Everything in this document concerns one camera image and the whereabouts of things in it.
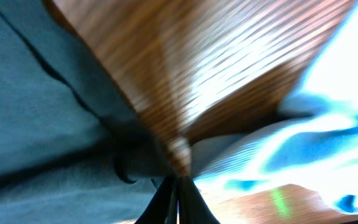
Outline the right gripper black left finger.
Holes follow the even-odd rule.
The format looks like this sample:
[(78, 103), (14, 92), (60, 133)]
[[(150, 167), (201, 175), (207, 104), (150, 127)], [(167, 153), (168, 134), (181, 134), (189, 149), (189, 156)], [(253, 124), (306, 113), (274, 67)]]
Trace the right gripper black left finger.
[(178, 180), (166, 177), (135, 224), (177, 224)]

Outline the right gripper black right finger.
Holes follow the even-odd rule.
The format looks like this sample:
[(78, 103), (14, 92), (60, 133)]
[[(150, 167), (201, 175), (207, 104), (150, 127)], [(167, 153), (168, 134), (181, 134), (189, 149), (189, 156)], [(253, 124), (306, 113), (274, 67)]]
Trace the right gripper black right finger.
[(180, 224), (219, 224), (190, 177), (180, 178), (178, 194)]

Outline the black t-shirt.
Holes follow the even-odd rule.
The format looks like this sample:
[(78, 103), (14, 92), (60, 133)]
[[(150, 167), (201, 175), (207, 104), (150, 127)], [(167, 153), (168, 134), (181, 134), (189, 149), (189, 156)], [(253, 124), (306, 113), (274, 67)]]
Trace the black t-shirt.
[(136, 219), (172, 172), (160, 141), (42, 1), (0, 1), (0, 223)]

